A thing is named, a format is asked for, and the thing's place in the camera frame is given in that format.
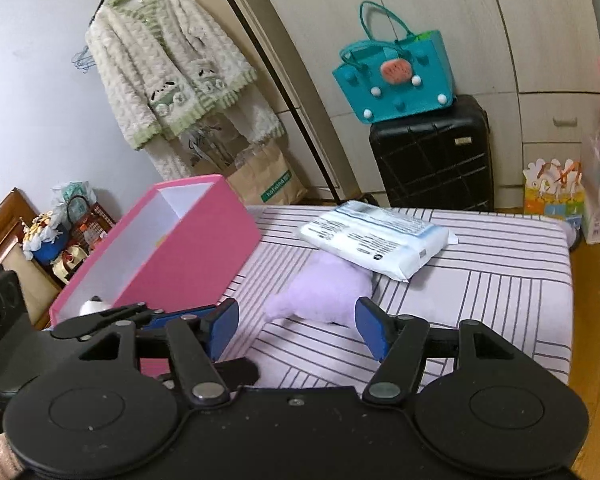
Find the paper shopping bag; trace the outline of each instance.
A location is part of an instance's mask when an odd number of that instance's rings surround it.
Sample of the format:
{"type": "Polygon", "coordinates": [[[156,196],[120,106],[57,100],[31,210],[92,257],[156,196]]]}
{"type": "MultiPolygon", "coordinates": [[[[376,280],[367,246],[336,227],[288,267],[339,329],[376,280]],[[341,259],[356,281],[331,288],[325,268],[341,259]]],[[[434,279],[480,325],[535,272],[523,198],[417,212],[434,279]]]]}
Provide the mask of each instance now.
{"type": "Polygon", "coordinates": [[[225,176],[245,205],[290,205],[306,194],[275,140],[251,148],[242,160],[238,158],[232,164],[225,176]]]}
{"type": "Polygon", "coordinates": [[[559,218],[579,229],[584,213],[582,165],[568,158],[530,162],[525,175],[525,214],[559,218]]]}

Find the wardrobe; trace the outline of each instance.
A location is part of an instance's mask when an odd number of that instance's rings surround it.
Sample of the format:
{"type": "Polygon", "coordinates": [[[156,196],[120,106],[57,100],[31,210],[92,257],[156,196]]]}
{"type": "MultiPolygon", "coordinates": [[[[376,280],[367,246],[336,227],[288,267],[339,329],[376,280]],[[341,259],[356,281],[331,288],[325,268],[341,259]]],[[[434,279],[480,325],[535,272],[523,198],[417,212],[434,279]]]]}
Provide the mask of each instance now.
{"type": "MultiPolygon", "coordinates": [[[[199,1],[225,25],[218,15],[225,0],[199,1]]],[[[382,202],[384,187],[368,126],[356,119],[331,75],[340,63],[338,51],[363,39],[358,21],[362,0],[237,1],[301,111],[342,197],[347,196],[345,187],[359,187],[382,202]]],[[[415,32],[442,32],[457,92],[474,95],[489,116],[496,207],[522,206],[522,170],[529,162],[579,158],[581,140],[600,124],[600,41],[591,0],[374,1],[396,12],[415,32]]],[[[370,16],[370,24],[376,37],[396,38],[382,14],[370,16]]],[[[239,23],[233,25],[238,32],[239,23]]],[[[261,89],[275,108],[276,89],[267,94],[266,87],[264,82],[261,89]]],[[[280,110],[290,150],[298,153],[299,173],[309,186],[324,188],[284,113],[280,110]]]]}

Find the colorful gift bag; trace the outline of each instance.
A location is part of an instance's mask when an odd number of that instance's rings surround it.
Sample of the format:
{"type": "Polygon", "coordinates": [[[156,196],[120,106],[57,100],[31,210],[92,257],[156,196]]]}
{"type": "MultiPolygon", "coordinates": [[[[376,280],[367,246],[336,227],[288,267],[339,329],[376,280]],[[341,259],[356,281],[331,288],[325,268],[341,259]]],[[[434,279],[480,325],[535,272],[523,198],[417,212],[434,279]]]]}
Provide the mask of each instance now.
{"type": "Polygon", "coordinates": [[[545,162],[542,158],[530,162],[523,171],[525,185],[525,214],[559,218],[579,229],[584,214],[584,187],[579,162],[567,159],[564,166],[558,160],[545,162]]]}
{"type": "Polygon", "coordinates": [[[343,48],[342,64],[333,71],[360,121],[372,124],[453,103],[453,76],[439,30],[414,34],[390,10],[368,0],[360,4],[360,23],[368,40],[343,48]],[[364,19],[366,4],[400,25],[405,38],[376,40],[364,19]]]}

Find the pink box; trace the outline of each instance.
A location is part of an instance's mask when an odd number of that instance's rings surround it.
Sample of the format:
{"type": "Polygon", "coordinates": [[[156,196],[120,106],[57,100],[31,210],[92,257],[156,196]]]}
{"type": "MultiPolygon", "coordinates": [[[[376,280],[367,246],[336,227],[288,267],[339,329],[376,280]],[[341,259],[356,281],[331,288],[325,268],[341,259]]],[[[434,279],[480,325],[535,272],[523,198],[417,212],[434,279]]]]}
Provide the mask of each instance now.
{"type": "Polygon", "coordinates": [[[99,296],[174,312],[217,303],[260,240],[220,175],[156,184],[82,264],[50,309],[53,325],[99,296]]]}

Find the mattress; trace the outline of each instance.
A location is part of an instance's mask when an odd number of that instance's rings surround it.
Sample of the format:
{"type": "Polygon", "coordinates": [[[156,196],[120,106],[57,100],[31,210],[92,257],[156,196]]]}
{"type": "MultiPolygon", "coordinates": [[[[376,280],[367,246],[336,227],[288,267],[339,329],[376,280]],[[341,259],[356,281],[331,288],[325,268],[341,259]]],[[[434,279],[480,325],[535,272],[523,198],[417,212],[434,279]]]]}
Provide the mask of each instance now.
{"type": "MultiPolygon", "coordinates": [[[[222,359],[247,356],[260,368],[256,386],[354,386],[362,392],[378,362],[354,329],[291,317],[266,323],[264,304],[302,269],[313,246],[296,229],[328,208],[250,207],[262,240],[224,298],[240,305],[237,333],[222,359]]],[[[409,283],[374,276],[372,299],[392,315],[422,317],[455,328],[477,319],[563,382],[569,377],[573,293],[569,250],[561,227],[544,217],[396,209],[449,227],[449,246],[409,283]]],[[[421,386],[450,373],[452,359],[429,359],[421,386]]]]}

